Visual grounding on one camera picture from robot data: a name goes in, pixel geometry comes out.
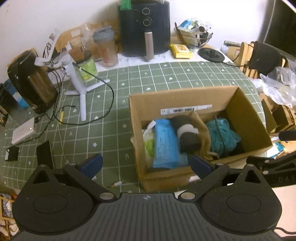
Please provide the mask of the green wet wipes pack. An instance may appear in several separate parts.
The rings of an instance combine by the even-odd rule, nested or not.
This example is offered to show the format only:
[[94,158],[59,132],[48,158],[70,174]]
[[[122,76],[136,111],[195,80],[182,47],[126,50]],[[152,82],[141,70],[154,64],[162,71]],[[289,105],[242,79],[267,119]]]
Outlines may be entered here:
[[142,130],[144,141],[145,161],[148,168],[152,168],[154,161],[154,130]]

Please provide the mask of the blue wet wipes pack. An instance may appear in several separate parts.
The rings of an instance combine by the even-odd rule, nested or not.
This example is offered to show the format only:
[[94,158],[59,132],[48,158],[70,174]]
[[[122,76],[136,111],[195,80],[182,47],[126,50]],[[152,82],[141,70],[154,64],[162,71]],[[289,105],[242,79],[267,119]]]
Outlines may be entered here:
[[180,152],[179,138],[170,120],[155,120],[154,169],[175,169],[189,166],[188,156]]

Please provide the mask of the teal mesh bath sponge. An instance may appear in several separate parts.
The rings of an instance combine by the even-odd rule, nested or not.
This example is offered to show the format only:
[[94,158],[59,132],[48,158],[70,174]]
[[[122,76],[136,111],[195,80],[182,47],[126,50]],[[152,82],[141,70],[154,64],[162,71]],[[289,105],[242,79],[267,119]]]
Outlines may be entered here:
[[225,118],[214,118],[206,123],[206,127],[211,139],[211,151],[221,158],[227,157],[241,141],[241,137],[231,130]]

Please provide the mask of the clear plastic bag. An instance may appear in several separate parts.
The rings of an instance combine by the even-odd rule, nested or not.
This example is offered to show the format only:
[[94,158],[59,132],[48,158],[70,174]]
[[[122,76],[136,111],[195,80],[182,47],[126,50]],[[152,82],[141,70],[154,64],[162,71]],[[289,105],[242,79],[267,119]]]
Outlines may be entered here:
[[289,68],[275,67],[267,75],[260,73],[263,93],[279,105],[295,107],[295,73]]

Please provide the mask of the white phone gimbal tripod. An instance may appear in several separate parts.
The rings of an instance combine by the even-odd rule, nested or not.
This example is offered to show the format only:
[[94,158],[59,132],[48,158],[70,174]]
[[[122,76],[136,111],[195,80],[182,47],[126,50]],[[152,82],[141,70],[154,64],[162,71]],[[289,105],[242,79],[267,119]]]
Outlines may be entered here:
[[[78,95],[79,96],[79,101],[80,101],[80,118],[81,121],[86,121],[86,94],[92,90],[95,90],[102,85],[106,84],[108,87],[112,87],[108,84],[110,82],[109,79],[107,80],[100,80],[97,78],[96,75],[93,75],[86,70],[82,69],[77,65],[77,63],[74,61],[74,59],[71,57],[70,54],[66,54],[63,57],[61,57],[60,61],[57,62],[56,64],[50,63],[55,45],[58,42],[59,37],[61,36],[61,32],[57,29],[55,29],[51,35],[50,39],[53,40],[52,47],[50,48],[49,54],[47,58],[43,57],[37,57],[35,59],[35,65],[40,66],[40,67],[49,67],[49,68],[60,68],[62,67],[65,70],[66,76],[68,76],[71,80],[72,85],[74,86],[75,90],[73,91],[67,91],[64,94],[65,95]],[[89,87],[86,87],[85,84],[83,83],[80,74],[78,73],[78,69],[83,70],[85,73],[90,74],[92,77],[96,78],[99,80],[98,83],[93,84]]]

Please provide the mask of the grey lid shaker bottle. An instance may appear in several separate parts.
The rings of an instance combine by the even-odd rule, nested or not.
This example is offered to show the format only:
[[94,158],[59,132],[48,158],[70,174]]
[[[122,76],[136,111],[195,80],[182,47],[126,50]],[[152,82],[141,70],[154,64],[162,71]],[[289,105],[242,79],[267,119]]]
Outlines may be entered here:
[[99,51],[102,65],[105,68],[113,67],[118,64],[117,46],[115,34],[111,26],[96,30],[93,34],[93,41]]

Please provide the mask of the black monitor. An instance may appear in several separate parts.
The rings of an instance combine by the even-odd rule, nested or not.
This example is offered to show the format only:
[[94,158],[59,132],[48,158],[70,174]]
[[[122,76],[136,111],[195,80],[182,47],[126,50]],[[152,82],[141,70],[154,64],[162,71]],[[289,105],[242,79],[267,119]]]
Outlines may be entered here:
[[295,57],[295,1],[268,1],[258,40]]

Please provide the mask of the black cloth on rack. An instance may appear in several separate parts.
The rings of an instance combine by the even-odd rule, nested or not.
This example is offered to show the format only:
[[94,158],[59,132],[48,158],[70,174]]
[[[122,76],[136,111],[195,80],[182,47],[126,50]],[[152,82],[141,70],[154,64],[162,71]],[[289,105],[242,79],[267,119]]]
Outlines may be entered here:
[[282,56],[280,52],[271,46],[254,42],[252,56],[250,58],[248,67],[255,69],[259,74],[268,75],[274,68],[282,66]]

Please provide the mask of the yellow wipes pack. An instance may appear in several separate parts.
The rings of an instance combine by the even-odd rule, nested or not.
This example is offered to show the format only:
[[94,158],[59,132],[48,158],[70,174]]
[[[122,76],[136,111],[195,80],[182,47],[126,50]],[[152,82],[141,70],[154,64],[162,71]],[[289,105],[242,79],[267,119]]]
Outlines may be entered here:
[[191,59],[194,56],[187,46],[182,44],[171,44],[171,51],[176,59]]

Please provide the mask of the black kettle base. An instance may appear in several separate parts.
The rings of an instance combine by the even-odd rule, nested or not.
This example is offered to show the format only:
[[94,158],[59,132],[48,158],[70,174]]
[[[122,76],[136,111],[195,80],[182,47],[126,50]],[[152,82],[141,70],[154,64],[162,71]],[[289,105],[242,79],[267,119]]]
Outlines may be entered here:
[[221,52],[212,48],[201,48],[198,50],[198,55],[203,59],[214,63],[222,63],[225,60],[225,57]]

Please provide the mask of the cardboard box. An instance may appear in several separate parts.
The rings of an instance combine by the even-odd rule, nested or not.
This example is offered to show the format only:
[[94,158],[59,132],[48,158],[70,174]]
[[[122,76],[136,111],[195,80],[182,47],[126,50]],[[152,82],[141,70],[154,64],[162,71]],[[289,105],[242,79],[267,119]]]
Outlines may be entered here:
[[208,136],[205,124],[216,117],[226,118],[241,140],[234,156],[219,159],[233,163],[248,156],[261,155],[271,148],[269,134],[255,108],[238,86],[215,86],[134,94],[129,97],[135,165],[138,180],[147,192],[185,186],[194,175],[190,167],[150,171],[145,161],[142,130],[148,123],[185,115],[198,129],[199,136]]

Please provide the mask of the brown drawstring pouch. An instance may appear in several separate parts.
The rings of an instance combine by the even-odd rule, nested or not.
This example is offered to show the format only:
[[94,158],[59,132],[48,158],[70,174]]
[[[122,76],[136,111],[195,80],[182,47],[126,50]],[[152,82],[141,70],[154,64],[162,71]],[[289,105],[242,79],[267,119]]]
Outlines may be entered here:
[[201,142],[201,147],[198,148],[194,154],[197,154],[210,162],[219,159],[219,155],[211,151],[210,133],[205,123],[195,111],[192,111],[188,115],[188,119],[192,126],[198,130],[198,138]]

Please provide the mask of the glass bowl with clutter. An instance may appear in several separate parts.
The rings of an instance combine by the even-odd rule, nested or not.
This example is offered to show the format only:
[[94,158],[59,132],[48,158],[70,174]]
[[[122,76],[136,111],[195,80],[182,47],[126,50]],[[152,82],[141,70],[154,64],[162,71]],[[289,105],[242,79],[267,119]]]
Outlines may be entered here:
[[180,43],[190,48],[204,47],[213,36],[210,27],[193,19],[185,20],[180,25],[175,23],[174,31]]

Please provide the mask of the black phone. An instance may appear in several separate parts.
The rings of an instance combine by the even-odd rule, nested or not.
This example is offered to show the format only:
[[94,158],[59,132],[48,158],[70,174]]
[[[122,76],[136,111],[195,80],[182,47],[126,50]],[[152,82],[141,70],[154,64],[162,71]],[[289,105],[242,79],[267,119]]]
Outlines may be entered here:
[[40,144],[36,148],[38,165],[47,165],[50,169],[54,169],[52,149],[50,141]]

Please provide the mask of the wooden rack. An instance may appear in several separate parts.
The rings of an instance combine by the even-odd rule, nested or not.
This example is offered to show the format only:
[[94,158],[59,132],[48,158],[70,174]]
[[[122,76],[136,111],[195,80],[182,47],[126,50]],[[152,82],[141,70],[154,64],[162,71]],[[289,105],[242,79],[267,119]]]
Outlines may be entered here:
[[[248,67],[250,58],[252,56],[253,47],[254,47],[254,42],[251,42],[250,44],[248,44],[246,42],[242,42],[241,43],[240,53],[238,55],[238,63],[237,63],[237,65],[239,66],[239,68],[241,69],[241,71],[247,77],[257,78],[260,75],[258,73],[258,71],[255,70],[255,69],[249,69],[249,67]],[[282,56],[282,66],[281,67],[288,67],[288,60],[287,60],[286,56],[284,56],[282,54],[281,54],[281,56]]]

